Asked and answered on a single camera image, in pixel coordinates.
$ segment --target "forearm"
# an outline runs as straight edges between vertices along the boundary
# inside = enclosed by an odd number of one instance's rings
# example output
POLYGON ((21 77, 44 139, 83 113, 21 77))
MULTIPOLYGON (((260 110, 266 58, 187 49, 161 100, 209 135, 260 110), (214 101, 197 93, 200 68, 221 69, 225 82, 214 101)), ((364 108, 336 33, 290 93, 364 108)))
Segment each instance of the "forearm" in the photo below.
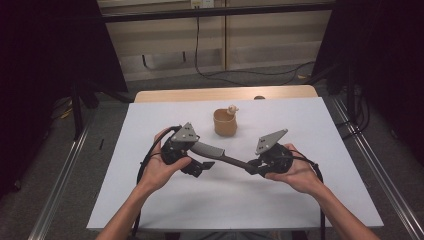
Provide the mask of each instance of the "forearm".
POLYGON ((312 196, 342 239, 378 239, 324 184, 312 196))
POLYGON ((153 190, 143 184, 134 188, 118 212, 97 236, 97 239, 126 239, 140 209, 152 193, 153 190))

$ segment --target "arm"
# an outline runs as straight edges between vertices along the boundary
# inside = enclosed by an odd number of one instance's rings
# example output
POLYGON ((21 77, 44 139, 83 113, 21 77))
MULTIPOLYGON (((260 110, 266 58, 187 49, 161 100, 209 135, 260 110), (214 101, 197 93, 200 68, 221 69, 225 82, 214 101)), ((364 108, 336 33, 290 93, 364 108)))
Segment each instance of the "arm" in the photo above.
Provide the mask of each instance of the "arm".
MULTIPOLYGON (((289 150, 296 150, 292 144, 289 150)), ((358 218, 356 218, 316 176, 309 163, 294 160, 287 173, 268 173, 267 179, 289 184, 298 192, 311 195, 320 205, 342 239, 379 239, 358 218)))
MULTIPOLYGON (((152 154, 159 152, 160 142, 155 146, 152 154)), ((160 154, 152 155, 140 182, 132 190, 127 200, 108 222, 103 231, 97 236, 97 239, 126 239, 135 218, 147 198, 163 187, 176 171, 187 166, 190 162, 191 159, 185 157, 172 165, 166 165, 160 154)))

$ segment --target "aluminum rail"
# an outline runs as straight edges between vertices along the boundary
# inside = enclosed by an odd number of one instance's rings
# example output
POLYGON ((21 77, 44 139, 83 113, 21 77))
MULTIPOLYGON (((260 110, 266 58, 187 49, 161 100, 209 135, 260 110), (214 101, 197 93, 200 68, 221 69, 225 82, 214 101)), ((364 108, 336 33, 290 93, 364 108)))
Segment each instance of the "aluminum rail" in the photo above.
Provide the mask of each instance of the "aluminum rail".
MULTIPOLYGON (((337 111, 342 117, 343 121, 348 120, 346 113, 346 106, 340 99, 333 99, 333 103, 336 106, 337 111)), ((358 127, 356 125, 348 124, 349 131, 351 133, 358 132, 358 127)), ((403 198, 402 194, 396 188, 386 170, 384 170, 383 165, 381 165, 380 160, 375 155, 371 146, 368 144, 367 140, 362 133, 353 135, 353 138, 358 145, 358 148, 362 152, 365 160, 369 164, 371 170, 374 173, 377 181, 380 183, 383 191, 386 193, 387 198, 391 202, 394 210, 398 214, 400 220, 404 224, 406 230, 409 232, 411 239, 420 240, 424 239, 424 231, 421 226, 421 223, 418 221, 413 210, 408 205, 406 200, 403 198)))
POLYGON ((35 223, 28 240, 42 240, 45 239, 50 224, 54 218, 57 208, 59 207, 60 199, 65 191, 66 184, 74 168, 75 162, 78 159, 79 153, 84 145, 87 137, 88 129, 94 121, 94 111, 90 111, 87 116, 87 124, 83 129, 79 139, 74 141, 68 157, 63 165, 62 171, 56 180, 56 183, 50 192, 50 196, 45 203, 37 222, 35 223))

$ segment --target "person's right hand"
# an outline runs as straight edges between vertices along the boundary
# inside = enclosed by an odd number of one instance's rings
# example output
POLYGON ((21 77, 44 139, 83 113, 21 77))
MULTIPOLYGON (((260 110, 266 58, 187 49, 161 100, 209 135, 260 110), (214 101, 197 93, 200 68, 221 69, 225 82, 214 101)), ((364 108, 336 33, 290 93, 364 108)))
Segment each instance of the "person's right hand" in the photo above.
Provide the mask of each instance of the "person's right hand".
MULTIPOLYGON (((284 145, 289 150, 292 150, 293 156, 301 157, 293 144, 284 145)), ((301 193, 312 194, 322 185, 321 181, 316 176, 311 165, 302 160, 293 160, 293 165, 286 173, 267 173, 266 179, 285 182, 293 189, 301 193)))

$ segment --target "electrical cable on wall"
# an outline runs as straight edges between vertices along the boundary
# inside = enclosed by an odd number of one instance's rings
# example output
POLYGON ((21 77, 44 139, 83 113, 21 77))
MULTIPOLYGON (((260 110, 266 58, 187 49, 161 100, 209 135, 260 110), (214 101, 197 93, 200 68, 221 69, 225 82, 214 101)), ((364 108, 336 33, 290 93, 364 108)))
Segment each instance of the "electrical cable on wall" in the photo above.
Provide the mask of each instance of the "electrical cable on wall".
POLYGON ((194 67, 196 69, 196 72, 204 78, 211 79, 211 80, 225 81, 225 82, 228 82, 228 83, 248 87, 247 84, 234 82, 234 81, 224 79, 224 78, 217 78, 217 77, 214 77, 214 76, 219 75, 219 74, 224 74, 224 73, 247 73, 247 74, 256 74, 256 75, 264 75, 264 76, 278 76, 278 75, 285 75, 285 74, 293 73, 293 76, 288 81, 279 84, 279 85, 286 85, 286 84, 292 82, 295 79, 299 69, 301 69, 301 68, 303 68, 307 65, 315 63, 315 61, 306 62, 306 63, 300 64, 299 66, 297 66, 296 68, 294 68, 292 70, 288 70, 288 71, 284 71, 284 72, 278 72, 278 73, 261 73, 261 72, 255 72, 255 71, 247 71, 247 70, 227 70, 227 71, 219 71, 219 72, 215 72, 215 73, 211 73, 211 74, 202 73, 199 70, 199 66, 198 66, 198 49, 199 49, 199 33, 200 33, 200 23, 199 23, 200 20, 199 19, 200 19, 199 17, 196 18, 197 34, 196 34, 196 48, 195 48, 195 54, 194 54, 194 67))

